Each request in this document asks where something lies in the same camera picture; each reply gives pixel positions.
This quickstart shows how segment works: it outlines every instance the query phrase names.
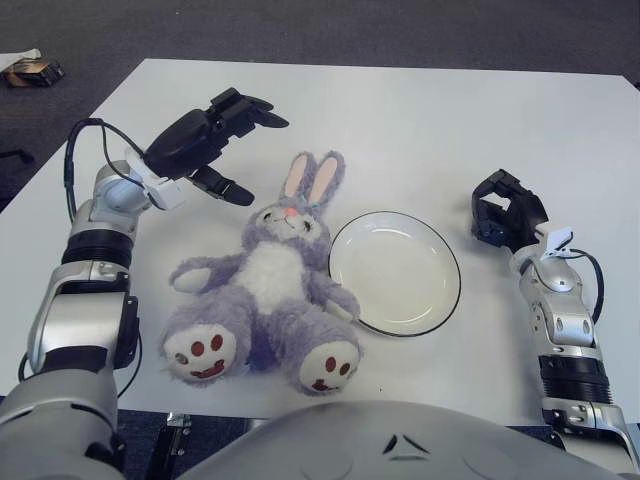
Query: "purple plush rabbit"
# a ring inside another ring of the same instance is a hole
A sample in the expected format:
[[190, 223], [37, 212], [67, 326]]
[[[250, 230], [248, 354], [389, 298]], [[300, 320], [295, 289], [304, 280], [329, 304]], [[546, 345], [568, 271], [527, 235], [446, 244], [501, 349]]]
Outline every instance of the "purple plush rabbit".
[[321, 221], [344, 171], [337, 152], [320, 166], [298, 155], [278, 202], [249, 220], [244, 253], [191, 258], [173, 272], [170, 284], [198, 299], [178, 308], [162, 340], [171, 373], [208, 385], [247, 363], [279, 365], [309, 395], [345, 386], [362, 356], [348, 323], [360, 307], [327, 276], [331, 237]]

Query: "gray carpet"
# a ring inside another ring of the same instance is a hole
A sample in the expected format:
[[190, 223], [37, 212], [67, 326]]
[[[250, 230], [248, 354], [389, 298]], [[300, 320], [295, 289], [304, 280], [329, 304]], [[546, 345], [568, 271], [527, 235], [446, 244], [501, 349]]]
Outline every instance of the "gray carpet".
[[[51, 89], [0, 86], [0, 152], [36, 158], [0, 159], [0, 198], [15, 195], [145, 57], [607, 73], [635, 83], [639, 18], [638, 0], [2, 0], [0, 51], [40, 48], [67, 77]], [[244, 426], [210, 422], [198, 423], [200, 451], [177, 471]], [[121, 416], [129, 478], [144, 478], [161, 424]]]

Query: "white table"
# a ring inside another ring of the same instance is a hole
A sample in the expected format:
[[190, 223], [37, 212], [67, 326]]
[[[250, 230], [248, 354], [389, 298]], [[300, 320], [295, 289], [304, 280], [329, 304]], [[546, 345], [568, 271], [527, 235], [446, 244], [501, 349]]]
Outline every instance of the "white table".
[[[291, 126], [261, 128], [233, 141], [215, 163], [255, 193], [254, 206], [213, 201], [185, 182], [184, 206], [141, 219], [132, 274], [144, 362], [121, 399], [123, 408], [270, 417], [333, 400], [304, 397], [277, 374], [194, 389], [163, 370], [157, 344], [169, 313], [188, 300], [167, 285], [177, 263], [236, 252], [244, 222], [275, 199], [293, 156], [337, 149], [348, 171], [327, 212], [332, 231], [373, 210], [416, 216], [457, 255], [462, 296], [452, 318], [423, 337], [399, 340], [358, 329], [366, 356], [335, 399], [422, 402], [502, 424], [541, 423], [527, 370], [528, 311], [508, 270], [509, 255], [469, 234], [472, 190], [503, 167], [540, 195], [555, 223], [574, 227], [576, 248], [600, 260], [607, 292], [597, 333], [614, 399], [627, 421], [640, 420], [640, 101], [623, 78], [145, 60], [96, 115], [144, 146], [229, 86], [271, 101]], [[113, 157], [121, 146], [111, 140]], [[16, 383], [29, 325], [65, 246], [62, 153], [0, 215], [2, 394]], [[99, 131], [83, 133], [76, 150], [79, 202], [90, 194], [103, 163]], [[590, 268], [574, 263], [591, 305]], [[132, 368], [117, 374], [120, 385]]]

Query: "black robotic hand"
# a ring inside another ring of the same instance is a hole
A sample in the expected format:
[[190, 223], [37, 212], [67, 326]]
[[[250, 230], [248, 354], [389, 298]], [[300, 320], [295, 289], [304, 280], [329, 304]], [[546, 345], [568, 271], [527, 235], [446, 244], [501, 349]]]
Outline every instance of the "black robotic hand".
[[283, 128], [285, 119], [273, 105], [229, 88], [207, 110], [192, 110], [167, 128], [144, 153], [145, 164], [160, 177], [187, 177], [209, 195], [250, 205], [253, 195], [207, 165], [222, 154], [233, 135], [243, 137], [256, 126]]

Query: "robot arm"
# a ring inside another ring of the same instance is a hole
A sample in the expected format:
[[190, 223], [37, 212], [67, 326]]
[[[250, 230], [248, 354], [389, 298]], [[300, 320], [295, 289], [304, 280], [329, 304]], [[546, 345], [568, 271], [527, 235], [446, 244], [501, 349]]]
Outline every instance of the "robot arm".
[[74, 127], [65, 162], [73, 225], [29, 334], [34, 374], [0, 405], [0, 478], [122, 478], [125, 444], [116, 433], [113, 371], [131, 363], [139, 339], [128, 270], [138, 217], [151, 205], [179, 205], [174, 180], [181, 177], [216, 198], [250, 204], [253, 195], [207, 164], [232, 135], [242, 137], [255, 124], [286, 126], [272, 108], [227, 90], [206, 111], [187, 113], [142, 155], [134, 149], [114, 163], [107, 156], [93, 198], [77, 211], [75, 139], [85, 126], [100, 126], [107, 155], [104, 128], [117, 129], [100, 119]]
[[[507, 210], [483, 200], [495, 192], [510, 200]], [[472, 197], [473, 234], [495, 246], [509, 247], [510, 267], [521, 276], [520, 291], [529, 305], [529, 326], [540, 376], [542, 415], [570, 453], [582, 456], [586, 444], [620, 449], [622, 462], [612, 465], [585, 457], [617, 472], [640, 472], [638, 455], [622, 410], [613, 404], [600, 344], [594, 331], [603, 298], [593, 315], [582, 301], [582, 280], [567, 259], [588, 256], [566, 248], [570, 228], [554, 228], [540, 199], [499, 170], [482, 182]]]

